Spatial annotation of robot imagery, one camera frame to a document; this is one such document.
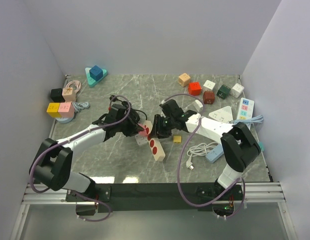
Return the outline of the beige power strip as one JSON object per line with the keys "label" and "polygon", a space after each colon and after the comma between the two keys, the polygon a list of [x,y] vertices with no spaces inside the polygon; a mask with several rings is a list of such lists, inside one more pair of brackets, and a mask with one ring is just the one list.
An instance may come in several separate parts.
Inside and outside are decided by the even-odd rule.
{"label": "beige power strip", "polygon": [[151,153],[154,157],[154,160],[157,162],[162,162],[166,157],[164,149],[160,143],[160,140],[157,137],[151,137],[152,123],[149,120],[145,120],[143,126],[147,133],[147,141],[150,147]]}

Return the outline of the light blue power strip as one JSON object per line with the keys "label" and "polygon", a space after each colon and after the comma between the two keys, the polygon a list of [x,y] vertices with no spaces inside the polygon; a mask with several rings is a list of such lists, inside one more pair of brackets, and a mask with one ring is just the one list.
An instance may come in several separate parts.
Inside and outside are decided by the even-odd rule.
{"label": "light blue power strip", "polygon": [[[245,123],[248,127],[251,127],[252,124],[262,124],[264,121],[263,115],[255,116],[251,119],[237,119],[233,121],[233,124]],[[206,159],[210,163],[214,163],[224,154],[223,147],[221,144],[216,145],[211,151],[206,154]]]}

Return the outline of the pink plug adapter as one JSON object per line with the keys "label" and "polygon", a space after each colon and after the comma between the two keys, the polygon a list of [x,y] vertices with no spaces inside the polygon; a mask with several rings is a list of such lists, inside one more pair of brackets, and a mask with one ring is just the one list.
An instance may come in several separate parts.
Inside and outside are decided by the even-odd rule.
{"label": "pink plug adapter", "polygon": [[148,136],[148,133],[147,131],[144,129],[143,131],[139,131],[138,134],[142,137],[147,137]]}

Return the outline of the dark red cube socket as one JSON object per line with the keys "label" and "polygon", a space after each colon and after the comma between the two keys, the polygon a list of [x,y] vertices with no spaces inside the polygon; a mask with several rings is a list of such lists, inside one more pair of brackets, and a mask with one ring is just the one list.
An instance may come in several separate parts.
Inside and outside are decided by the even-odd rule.
{"label": "dark red cube socket", "polygon": [[212,105],[215,101],[215,94],[213,91],[205,91],[203,93],[203,103],[206,105]]}

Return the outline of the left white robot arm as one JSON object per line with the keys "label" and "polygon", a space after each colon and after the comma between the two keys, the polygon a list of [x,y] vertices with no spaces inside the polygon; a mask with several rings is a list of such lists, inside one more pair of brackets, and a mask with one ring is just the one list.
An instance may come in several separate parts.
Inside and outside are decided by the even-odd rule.
{"label": "left white robot arm", "polygon": [[84,130],[60,140],[45,139],[29,169],[29,183],[32,185],[38,181],[53,191],[71,190],[77,192],[83,201],[96,199],[95,181],[82,173],[73,172],[73,159],[90,147],[114,137],[116,133],[126,137],[137,135],[144,130],[139,121],[137,110],[128,105],[113,104],[108,108],[108,113]]}

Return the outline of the white plug adapter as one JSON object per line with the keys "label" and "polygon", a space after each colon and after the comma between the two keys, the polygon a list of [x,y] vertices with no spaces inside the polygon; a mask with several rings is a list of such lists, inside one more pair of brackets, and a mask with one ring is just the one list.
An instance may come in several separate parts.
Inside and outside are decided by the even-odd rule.
{"label": "white plug adapter", "polygon": [[195,107],[195,109],[196,109],[196,111],[197,111],[198,113],[200,113],[200,112],[203,111],[204,106],[203,106],[203,104],[202,104],[199,100],[195,100],[195,101],[193,102],[193,106]]}
{"label": "white plug adapter", "polygon": [[144,146],[144,145],[148,145],[148,142],[149,142],[147,137],[141,136],[141,135],[136,135],[135,140],[136,140],[136,143],[139,147]]}

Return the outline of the yellow plug adapter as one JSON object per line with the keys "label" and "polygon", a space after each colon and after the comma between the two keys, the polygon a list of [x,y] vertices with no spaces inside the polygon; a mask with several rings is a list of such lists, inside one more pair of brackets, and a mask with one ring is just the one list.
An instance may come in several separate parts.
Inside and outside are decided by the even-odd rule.
{"label": "yellow plug adapter", "polygon": [[182,142],[182,136],[181,135],[174,135],[173,136],[173,143],[174,144],[180,144]]}

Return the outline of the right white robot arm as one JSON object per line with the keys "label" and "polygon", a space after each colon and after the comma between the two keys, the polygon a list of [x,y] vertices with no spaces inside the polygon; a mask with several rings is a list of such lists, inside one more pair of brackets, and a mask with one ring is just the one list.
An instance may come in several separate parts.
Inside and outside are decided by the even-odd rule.
{"label": "right white robot arm", "polygon": [[225,200],[232,194],[232,187],[240,180],[245,169],[262,152],[260,145],[243,122],[223,123],[193,110],[183,111],[174,99],[167,98],[159,105],[163,115],[155,114],[150,137],[165,139],[172,135],[172,130],[180,130],[190,135],[183,144],[178,156],[176,170],[177,189],[187,202],[181,182],[180,169],[185,148],[196,134],[217,142],[222,146],[226,166],[217,178],[214,193],[217,198]]}

